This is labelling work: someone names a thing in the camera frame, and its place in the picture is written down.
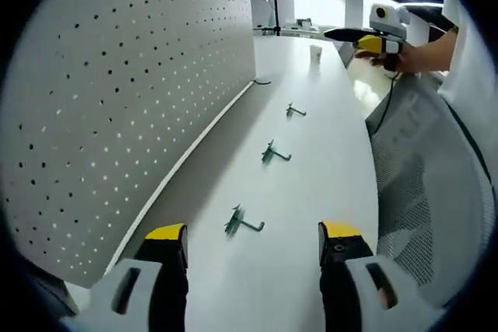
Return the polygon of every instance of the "window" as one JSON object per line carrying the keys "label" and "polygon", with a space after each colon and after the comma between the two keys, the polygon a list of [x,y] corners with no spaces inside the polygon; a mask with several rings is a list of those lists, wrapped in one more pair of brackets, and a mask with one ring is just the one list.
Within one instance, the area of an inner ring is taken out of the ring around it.
{"label": "window", "polygon": [[345,0],[294,0],[297,19],[310,18],[314,25],[344,27]]}
{"label": "window", "polygon": [[363,0],[363,27],[370,27],[370,11],[375,3],[398,7],[399,3],[394,0]]}

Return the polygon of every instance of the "white table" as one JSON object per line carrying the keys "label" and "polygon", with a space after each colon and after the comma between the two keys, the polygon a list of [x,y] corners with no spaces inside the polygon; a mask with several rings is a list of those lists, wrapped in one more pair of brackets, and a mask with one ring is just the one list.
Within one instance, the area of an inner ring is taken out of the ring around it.
{"label": "white table", "polygon": [[[258,77],[193,152],[137,229],[188,224],[186,328],[200,331],[324,330],[317,224],[349,222],[377,245],[374,163],[359,104],[330,42],[256,37]],[[324,50],[310,64],[311,44]],[[307,112],[286,117],[286,108]],[[261,163],[275,139],[290,162]],[[246,220],[228,238],[223,225],[241,204]]]}

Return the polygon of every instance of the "human hand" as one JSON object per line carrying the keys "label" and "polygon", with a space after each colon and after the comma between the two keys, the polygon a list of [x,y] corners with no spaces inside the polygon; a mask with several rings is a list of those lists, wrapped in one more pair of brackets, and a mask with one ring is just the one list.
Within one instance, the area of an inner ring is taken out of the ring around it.
{"label": "human hand", "polygon": [[[404,42],[402,52],[398,55],[398,63],[396,71],[401,73],[418,73],[421,71],[421,56],[416,47]],[[355,54],[355,58],[370,58],[372,66],[382,65],[385,63],[385,56],[379,57],[370,51],[359,51]]]}

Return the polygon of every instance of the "pegboard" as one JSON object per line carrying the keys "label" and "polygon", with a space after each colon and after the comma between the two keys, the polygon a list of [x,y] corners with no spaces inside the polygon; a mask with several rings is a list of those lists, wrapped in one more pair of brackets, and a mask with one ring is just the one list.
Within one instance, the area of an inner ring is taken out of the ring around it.
{"label": "pegboard", "polygon": [[161,180],[255,77],[251,28],[250,0],[43,0],[0,108],[20,252],[81,286],[100,278]]}

